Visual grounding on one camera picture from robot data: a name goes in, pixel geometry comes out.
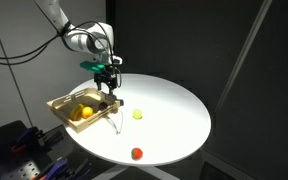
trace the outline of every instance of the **yellow ball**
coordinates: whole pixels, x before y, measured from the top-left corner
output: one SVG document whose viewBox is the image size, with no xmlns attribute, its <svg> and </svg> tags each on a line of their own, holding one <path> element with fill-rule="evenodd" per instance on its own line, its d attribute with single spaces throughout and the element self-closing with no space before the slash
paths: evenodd
<svg viewBox="0 0 288 180">
<path fill-rule="evenodd" d="M 140 110 L 138 110 L 138 109 L 135 109 L 133 111 L 133 117 L 135 119 L 141 119 L 142 118 L 142 112 Z"/>
<path fill-rule="evenodd" d="M 82 117 L 84 119 L 87 119 L 87 118 L 91 117 L 92 115 L 93 115 L 93 109 L 92 108 L 90 108 L 90 107 L 83 108 Z"/>
</svg>

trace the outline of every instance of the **black wall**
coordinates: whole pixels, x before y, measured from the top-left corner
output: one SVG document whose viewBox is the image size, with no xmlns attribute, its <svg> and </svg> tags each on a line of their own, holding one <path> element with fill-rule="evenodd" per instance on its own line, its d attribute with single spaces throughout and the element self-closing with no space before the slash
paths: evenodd
<svg viewBox="0 0 288 180">
<path fill-rule="evenodd" d="M 176 82 L 213 115 L 262 2 L 117 0 L 121 69 Z M 288 1 L 273 0 L 216 117 L 206 151 L 257 179 L 288 179 Z"/>
</svg>

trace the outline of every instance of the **gray wall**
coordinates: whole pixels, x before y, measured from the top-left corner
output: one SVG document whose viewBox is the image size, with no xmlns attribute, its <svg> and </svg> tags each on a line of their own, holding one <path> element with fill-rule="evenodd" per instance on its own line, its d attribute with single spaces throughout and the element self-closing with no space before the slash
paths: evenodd
<svg viewBox="0 0 288 180">
<path fill-rule="evenodd" d="M 88 20 L 105 22 L 105 1 L 61 0 L 61 5 L 74 25 Z M 0 0 L 0 56 L 4 56 L 2 46 L 7 56 L 20 55 L 37 48 L 55 34 L 33 0 Z M 48 111 L 46 102 L 68 94 L 91 79 L 93 74 L 81 69 L 79 63 L 92 58 L 92 55 L 69 51 L 61 39 L 57 39 L 35 60 L 12 66 L 28 113 L 9 67 L 0 65 L 0 126 L 22 120 L 30 127 L 29 119 L 44 131 L 60 125 Z"/>
<path fill-rule="evenodd" d="M 116 1 L 123 72 L 176 82 L 213 115 L 262 2 Z M 205 151 L 256 179 L 288 179 L 288 1 L 273 0 L 215 121 Z"/>
</svg>

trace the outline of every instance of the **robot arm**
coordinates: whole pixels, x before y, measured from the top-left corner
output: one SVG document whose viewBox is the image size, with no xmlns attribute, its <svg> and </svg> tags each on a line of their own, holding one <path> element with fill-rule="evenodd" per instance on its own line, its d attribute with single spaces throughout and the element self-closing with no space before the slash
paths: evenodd
<svg viewBox="0 0 288 180">
<path fill-rule="evenodd" d="M 88 29 L 76 28 L 61 9 L 59 0 L 34 1 L 61 35 L 68 49 L 94 54 L 96 62 L 100 64 L 122 64 L 121 58 L 111 54 L 113 50 L 110 48 L 114 45 L 114 38 L 110 25 L 98 23 Z"/>
</svg>

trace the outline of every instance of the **white table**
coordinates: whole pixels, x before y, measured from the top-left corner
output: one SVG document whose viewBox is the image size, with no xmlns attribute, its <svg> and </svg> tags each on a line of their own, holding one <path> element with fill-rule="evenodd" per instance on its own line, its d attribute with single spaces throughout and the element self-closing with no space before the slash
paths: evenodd
<svg viewBox="0 0 288 180">
<path fill-rule="evenodd" d="M 88 87 L 97 88 L 90 80 L 71 93 Z M 104 84 L 102 90 L 108 93 Z M 114 90 L 114 94 L 125 103 L 117 114 L 109 115 L 118 130 L 122 127 L 120 134 L 108 118 L 80 133 L 66 127 L 68 134 L 86 151 L 118 164 L 95 179 L 110 179 L 129 166 L 160 179 L 178 179 L 154 166 L 182 160 L 203 145 L 211 129 L 210 116 L 203 103 L 173 82 L 139 74 L 122 74 L 122 87 Z M 141 110 L 142 119 L 133 118 L 135 109 Z M 138 161 L 131 157 L 135 147 L 143 151 Z"/>
</svg>

